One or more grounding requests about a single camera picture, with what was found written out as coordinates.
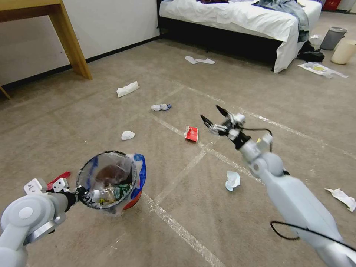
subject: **bed frame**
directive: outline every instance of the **bed frame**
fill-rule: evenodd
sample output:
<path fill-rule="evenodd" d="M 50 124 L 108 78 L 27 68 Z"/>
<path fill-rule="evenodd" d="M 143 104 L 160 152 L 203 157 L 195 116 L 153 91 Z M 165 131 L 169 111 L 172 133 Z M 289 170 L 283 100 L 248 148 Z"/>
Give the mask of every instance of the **bed frame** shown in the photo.
<path fill-rule="evenodd" d="M 256 60 L 258 62 L 272 65 L 277 58 L 277 48 L 281 41 L 275 39 L 263 38 L 245 33 L 233 32 L 204 26 L 191 22 L 184 22 L 176 19 L 169 19 L 159 15 L 159 8 L 163 0 L 157 0 L 157 16 L 160 37 L 172 37 L 175 39 L 192 42 L 206 48 L 206 52 L 214 49 L 222 51 L 228 55 L 237 55 Z M 169 34 L 163 34 L 163 29 L 167 29 Z"/>

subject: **white wall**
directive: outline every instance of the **white wall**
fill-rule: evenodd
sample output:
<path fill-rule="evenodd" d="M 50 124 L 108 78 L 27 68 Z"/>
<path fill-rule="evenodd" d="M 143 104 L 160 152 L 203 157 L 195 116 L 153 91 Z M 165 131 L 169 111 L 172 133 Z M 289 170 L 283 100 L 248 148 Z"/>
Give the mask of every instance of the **white wall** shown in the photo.
<path fill-rule="evenodd" d="M 64 0 L 85 58 L 157 36 L 156 0 Z M 0 23 L 0 85 L 69 64 L 48 16 Z"/>

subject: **red box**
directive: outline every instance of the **red box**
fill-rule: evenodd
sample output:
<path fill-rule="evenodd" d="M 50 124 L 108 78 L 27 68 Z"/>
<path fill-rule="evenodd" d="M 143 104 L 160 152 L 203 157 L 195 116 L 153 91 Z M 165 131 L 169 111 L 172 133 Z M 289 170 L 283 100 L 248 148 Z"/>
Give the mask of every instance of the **red box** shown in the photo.
<path fill-rule="evenodd" d="M 326 0 L 323 10 L 335 11 L 339 6 L 341 0 Z"/>

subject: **wooden table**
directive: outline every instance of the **wooden table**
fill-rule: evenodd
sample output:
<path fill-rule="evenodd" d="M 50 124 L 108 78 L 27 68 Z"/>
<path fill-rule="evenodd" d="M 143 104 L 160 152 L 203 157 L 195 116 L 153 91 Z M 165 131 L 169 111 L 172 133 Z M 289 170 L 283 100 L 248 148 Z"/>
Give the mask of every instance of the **wooden table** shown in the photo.
<path fill-rule="evenodd" d="M 51 19 L 73 70 L 91 80 L 92 76 L 62 0 L 0 0 L 0 22 L 46 15 Z"/>

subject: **slipper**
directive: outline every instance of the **slipper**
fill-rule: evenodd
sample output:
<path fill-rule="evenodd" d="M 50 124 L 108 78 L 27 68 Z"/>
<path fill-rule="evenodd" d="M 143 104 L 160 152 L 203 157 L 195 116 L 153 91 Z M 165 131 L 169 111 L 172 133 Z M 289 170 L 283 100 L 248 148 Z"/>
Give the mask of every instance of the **slipper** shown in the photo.
<path fill-rule="evenodd" d="M 192 58 L 191 56 L 186 56 L 185 59 L 192 64 L 198 64 L 198 62 L 196 62 L 195 59 Z"/>
<path fill-rule="evenodd" d="M 215 61 L 211 60 L 211 59 L 196 59 L 196 62 L 201 62 L 201 63 L 206 63 L 206 64 L 214 64 Z"/>

